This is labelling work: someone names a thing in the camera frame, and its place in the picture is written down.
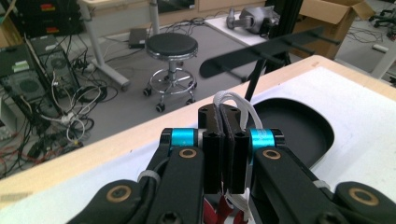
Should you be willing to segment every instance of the caster wheel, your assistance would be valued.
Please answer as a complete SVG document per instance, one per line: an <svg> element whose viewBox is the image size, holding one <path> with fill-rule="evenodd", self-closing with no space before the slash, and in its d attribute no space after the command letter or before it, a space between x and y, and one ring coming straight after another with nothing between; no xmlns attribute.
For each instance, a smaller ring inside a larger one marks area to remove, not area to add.
<svg viewBox="0 0 396 224"><path fill-rule="evenodd" d="M165 105L159 103L159 104L157 104L157 105L155 106L155 109L156 109L158 112L163 112L163 111L165 110Z"/></svg>
<svg viewBox="0 0 396 224"><path fill-rule="evenodd" d="M193 104L193 103L195 103L195 100L189 99L189 100L186 102L186 105L190 105L190 104Z"/></svg>
<svg viewBox="0 0 396 224"><path fill-rule="evenodd" d="M194 90L194 89L196 89L196 88L197 88L197 83L195 82L195 83L194 83L194 87L192 87L192 90Z"/></svg>
<svg viewBox="0 0 396 224"><path fill-rule="evenodd" d="M144 94L145 96L150 96L150 95L151 95L151 89L145 88L145 89L143 90L143 94Z"/></svg>

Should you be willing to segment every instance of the blue ring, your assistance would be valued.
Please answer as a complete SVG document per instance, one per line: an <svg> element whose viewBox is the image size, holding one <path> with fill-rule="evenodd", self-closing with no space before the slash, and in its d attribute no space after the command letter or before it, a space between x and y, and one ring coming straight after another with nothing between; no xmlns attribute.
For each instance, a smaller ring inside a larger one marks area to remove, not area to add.
<svg viewBox="0 0 396 224"><path fill-rule="evenodd" d="M172 147L193 147L194 129L175 128L172 130Z"/></svg>
<svg viewBox="0 0 396 224"><path fill-rule="evenodd" d="M261 147L274 147L275 138L270 129L250 129L251 137L251 161L253 163L253 156L256 150Z"/></svg>

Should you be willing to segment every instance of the brass grommet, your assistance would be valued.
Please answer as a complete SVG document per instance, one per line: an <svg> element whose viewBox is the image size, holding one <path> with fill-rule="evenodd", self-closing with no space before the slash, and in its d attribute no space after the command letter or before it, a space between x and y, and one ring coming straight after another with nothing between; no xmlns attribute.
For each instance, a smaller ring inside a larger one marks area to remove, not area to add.
<svg viewBox="0 0 396 224"><path fill-rule="evenodd" d="M268 158L268 159L271 159L271 160L274 160L274 161L280 159L280 153L277 152L277 151L275 151L275 150L272 150L272 149L264 150L264 151L262 152L262 155L263 155L264 157L266 157L266 158Z"/></svg>
<svg viewBox="0 0 396 224"><path fill-rule="evenodd" d="M131 196L132 190L128 186L118 185L108 191L106 198L111 203L121 203Z"/></svg>
<svg viewBox="0 0 396 224"><path fill-rule="evenodd" d="M369 199L364 199L362 197L359 197L357 193L363 193L366 196L369 197ZM369 206L377 206L379 204L378 198L370 191L367 191L365 189L358 189L358 188L351 188L349 190L349 195L356 201L360 203L364 203Z"/></svg>
<svg viewBox="0 0 396 224"><path fill-rule="evenodd" d="M194 158L197 155L197 152L194 149L186 148L181 150L178 155L185 159Z"/></svg>

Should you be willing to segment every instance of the screw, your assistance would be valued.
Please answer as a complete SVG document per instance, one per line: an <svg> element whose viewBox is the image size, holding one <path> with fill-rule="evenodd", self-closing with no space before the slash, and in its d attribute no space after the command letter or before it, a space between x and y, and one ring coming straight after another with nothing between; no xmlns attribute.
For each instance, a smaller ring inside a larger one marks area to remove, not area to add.
<svg viewBox="0 0 396 224"><path fill-rule="evenodd" d="M126 194L126 189L116 189L116 190L114 190L114 191L111 193L111 195L112 195L114 198L120 198L120 197L124 196L125 194Z"/></svg>
<svg viewBox="0 0 396 224"><path fill-rule="evenodd" d="M343 220L334 213L326 212L318 216L319 224L341 224Z"/></svg>
<svg viewBox="0 0 396 224"><path fill-rule="evenodd" d="M181 224L181 218L176 212L165 212L161 215L159 224Z"/></svg>

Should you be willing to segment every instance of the red component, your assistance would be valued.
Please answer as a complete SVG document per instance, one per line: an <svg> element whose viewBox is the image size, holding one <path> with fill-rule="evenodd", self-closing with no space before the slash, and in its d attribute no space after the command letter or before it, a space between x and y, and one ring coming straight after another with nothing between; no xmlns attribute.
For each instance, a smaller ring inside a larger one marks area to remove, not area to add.
<svg viewBox="0 0 396 224"><path fill-rule="evenodd" d="M204 223L216 224L217 221L218 221L218 217L215 213L215 209L207 200L204 200Z"/></svg>
<svg viewBox="0 0 396 224"><path fill-rule="evenodd" d="M41 11L55 11L55 6L53 4L41 4Z"/></svg>
<svg viewBox="0 0 396 224"><path fill-rule="evenodd" d="M59 29L57 27L47 27L46 31L47 31L47 34L59 33Z"/></svg>
<svg viewBox="0 0 396 224"><path fill-rule="evenodd" d="M218 209L218 222L217 224L224 223L225 219L233 212L233 206L228 204L224 195L221 196Z"/></svg>
<svg viewBox="0 0 396 224"><path fill-rule="evenodd" d="M239 211L233 219L233 224L248 224L248 221L244 221L244 212Z"/></svg>

